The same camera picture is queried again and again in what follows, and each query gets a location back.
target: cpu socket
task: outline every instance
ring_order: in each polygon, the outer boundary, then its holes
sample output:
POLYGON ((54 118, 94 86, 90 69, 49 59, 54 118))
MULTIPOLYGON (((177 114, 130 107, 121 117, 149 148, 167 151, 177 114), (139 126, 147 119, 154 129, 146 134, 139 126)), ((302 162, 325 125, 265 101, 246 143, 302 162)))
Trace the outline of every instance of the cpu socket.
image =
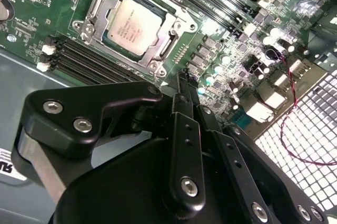
POLYGON ((81 39, 145 74, 166 76, 163 63, 197 23, 171 0, 93 0, 85 20, 72 22, 81 39))

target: red wire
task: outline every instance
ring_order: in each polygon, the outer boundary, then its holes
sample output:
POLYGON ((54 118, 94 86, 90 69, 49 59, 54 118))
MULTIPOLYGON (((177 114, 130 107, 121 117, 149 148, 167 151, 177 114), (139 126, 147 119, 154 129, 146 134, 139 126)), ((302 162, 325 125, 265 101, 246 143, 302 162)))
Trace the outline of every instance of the red wire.
POLYGON ((309 161, 307 159, 303 159, 301 158, 298 154, 294 154, 292 151, 290 151, 287 146, 285 145, 285 142, 283 140, 283 136, 284 136, 284 128, 286 126, 285 122, 289 119, 290 115, 297 109, 298 107, 298 102, 299 100, 297 99, 296 97, 296 91, 295 91, 295 82, 294 82, 294 79, 293 79, 293 74, 292 72, 290 71, 290 68, 288 66, 288 62, 286 60, 285 57, 282 58, 282 61, 285 63, 285 66, 288 70, 288 75, 289 75, 289 79, 290 79, 290 85, 291 85, 291 92, 293 94, 293 97, 294 97, 294 104, 293 104, 293 107, 290 109, 290 111, 285 115, 282 123, 281 123, 281 132, 280 132, 280 141, 281 141, 281 144, 282 146, 285 148, 285 150, 288 152, 288 154, 293 157, 293 158, 296 158, 298 159, 299 161, 302 161, 304 163, 307 163, 307 164, 313 164, 313 165, 317 165, 317 166, 333 166, 333 165, 337 165, 337 161, 333 161, 333 162, 329 162, 329 163, 324 163, 324 162, 314 162, 314 161, 309 161))

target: perforated metal panel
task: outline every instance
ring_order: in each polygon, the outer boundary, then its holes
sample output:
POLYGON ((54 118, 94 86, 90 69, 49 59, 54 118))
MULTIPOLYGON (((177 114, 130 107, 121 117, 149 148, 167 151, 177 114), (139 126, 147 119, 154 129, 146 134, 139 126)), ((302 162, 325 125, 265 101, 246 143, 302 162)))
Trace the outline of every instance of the perforated metal panel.
MULTIPOLYGON (((280 141, 281 118, 256 144, 326 211, 337 206, 337 166, 305 164, 289 156, 280 141)), ((301 158, 337 160, 337 70, 306 95, 286 122, 284 141, 301 158)))

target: mounting hole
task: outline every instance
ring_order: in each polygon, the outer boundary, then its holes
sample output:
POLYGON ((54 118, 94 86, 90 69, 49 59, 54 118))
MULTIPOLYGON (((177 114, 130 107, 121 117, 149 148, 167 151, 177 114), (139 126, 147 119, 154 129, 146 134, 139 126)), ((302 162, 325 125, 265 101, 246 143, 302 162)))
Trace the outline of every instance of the mounting hole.
POLYGON ((238 168, 242 168, 242 165, 241 163, 239 163, 238 161, 234 161, 235 165, 238 167, 238 168))
POLYGON ((230 149, 230 150, 233 150, 233 149, 234 149, 232 145, 230 145, 230 144, 226 144, 226 145, 227 145, 227 148, 228 148, 228 149, 230 149))
POLYGON ((189 131, 192 131, 192 127, 188 124, 185 125, 185 128, 187 128, 189 131))
POLYGON ((189 139, 186 139, 186 140, 185 140, 185 143, 186 143, 188 146, 193 146, 191 140, 189 140, 189 139))

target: sticker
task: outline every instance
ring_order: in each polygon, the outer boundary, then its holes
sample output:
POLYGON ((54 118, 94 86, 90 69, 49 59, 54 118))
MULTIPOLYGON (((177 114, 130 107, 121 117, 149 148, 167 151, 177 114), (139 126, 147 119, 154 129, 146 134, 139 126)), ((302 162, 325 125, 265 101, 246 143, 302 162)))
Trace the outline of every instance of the sticker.
POLYGON ((0 148, 0 174, 10 176, 22 181, 27 180, 25 176, 22 176, 11 162, 11 152, 0 148))

